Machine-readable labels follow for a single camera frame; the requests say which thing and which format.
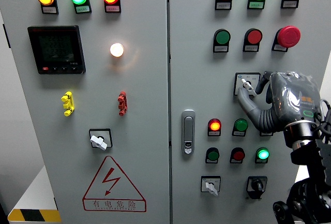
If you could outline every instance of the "white wall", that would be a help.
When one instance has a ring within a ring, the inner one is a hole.
[[[0,13],[0,203],[8,214],[43,160]]]

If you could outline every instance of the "red terminal block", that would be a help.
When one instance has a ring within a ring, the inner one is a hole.
[[[121,91],[117,101],[118,101],[118,109],[120,109],[119,115],[123,116],[126,114],[126,111],[128,111],[128,103],[126,100],[126,93],[124,91]]]

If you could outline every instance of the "red emergency stop button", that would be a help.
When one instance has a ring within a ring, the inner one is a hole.
[[[298,44],[301,37],[299,28],[296,26],[286,26],[278,31],[277,41],[285,48],[290,48]]]

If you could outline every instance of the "electrical hazard triangle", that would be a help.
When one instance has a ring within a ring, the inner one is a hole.
[[[104,158],[83,206],[86,211],[146,212],[146,200],[111,156]]]

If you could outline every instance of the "meter display screen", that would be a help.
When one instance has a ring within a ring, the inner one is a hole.
[[[74,62],[70,36],[39,36],[42,56],[48,62]]]
[[[28,33],[39,74],[83,74],[78,26],[30,26]]]

